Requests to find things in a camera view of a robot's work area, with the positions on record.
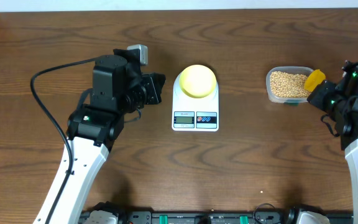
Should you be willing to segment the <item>yellow plastic scoop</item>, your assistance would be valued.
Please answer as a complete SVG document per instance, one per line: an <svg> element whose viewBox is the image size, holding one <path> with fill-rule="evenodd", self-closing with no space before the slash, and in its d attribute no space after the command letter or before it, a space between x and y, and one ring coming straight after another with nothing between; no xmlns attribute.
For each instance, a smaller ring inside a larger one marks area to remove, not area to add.
<svg viewBox="0 0 358 224"><path fill-rule="evenodd" d="M325 79L326 75L320 69L314 70L306 79L304 89L312 92Z"/></svg>

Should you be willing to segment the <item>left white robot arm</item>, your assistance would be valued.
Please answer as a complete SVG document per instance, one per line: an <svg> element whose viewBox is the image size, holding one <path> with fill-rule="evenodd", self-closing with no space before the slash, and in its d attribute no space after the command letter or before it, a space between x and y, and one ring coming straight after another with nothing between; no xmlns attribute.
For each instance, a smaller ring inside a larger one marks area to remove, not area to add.
<svg viewBox="0 0 358 224"><path fill-rule="evenodd" d="M166 76L142 73L138 58L102 55L90 62L94 63L93 86L83 92L66 131L35 90L36 78L46 71L30 79L33 97L64 142L58 171L35 223L77 223L93 181L124 128L125 115L162 101Z"/></svg>

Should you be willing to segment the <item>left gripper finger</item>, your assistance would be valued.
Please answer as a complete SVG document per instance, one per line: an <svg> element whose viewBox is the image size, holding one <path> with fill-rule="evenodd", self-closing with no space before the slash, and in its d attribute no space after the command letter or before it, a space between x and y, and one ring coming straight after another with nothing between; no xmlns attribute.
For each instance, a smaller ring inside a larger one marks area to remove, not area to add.
<svg viewBox="0 0 358 224"><path fill-rule="evenodd" d="M146 90L146 105L157 105L162 102L161 94L162 94L163 82L154 82L149 81L145 84Z"/></svg>
<svg viewBox="0 0 358 224"><path fill-rule="evenodd" d="M166 76L161 73L144 73L142 75L144 80L148 79L153 82L156 93L161 93L162 88L166 82Z"/></svg>

